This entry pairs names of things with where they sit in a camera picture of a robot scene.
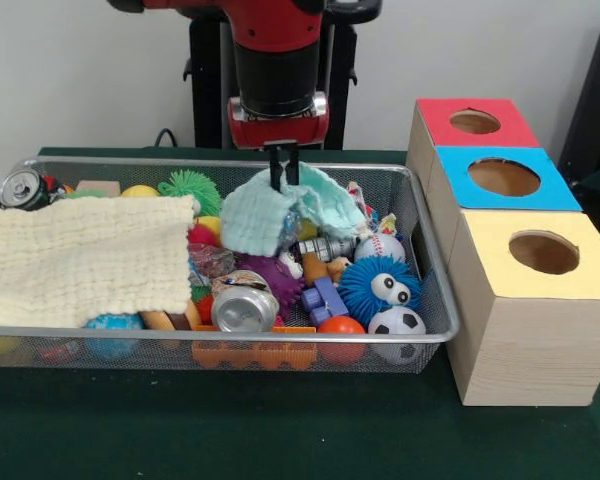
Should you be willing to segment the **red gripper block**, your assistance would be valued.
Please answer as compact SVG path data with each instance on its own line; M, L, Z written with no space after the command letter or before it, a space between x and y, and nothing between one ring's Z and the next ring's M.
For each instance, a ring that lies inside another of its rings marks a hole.
M329 111L323 115L299 116L292 118L249 120L244 115L228 113L228 123L234 145L238 149L254 150L270 143L290 143L310 145L322 143L329 126ZM299 148L289 145L287 164L287 183L299 184ZM279 160L280 147L269 146L270 185L279 192L283 167Z

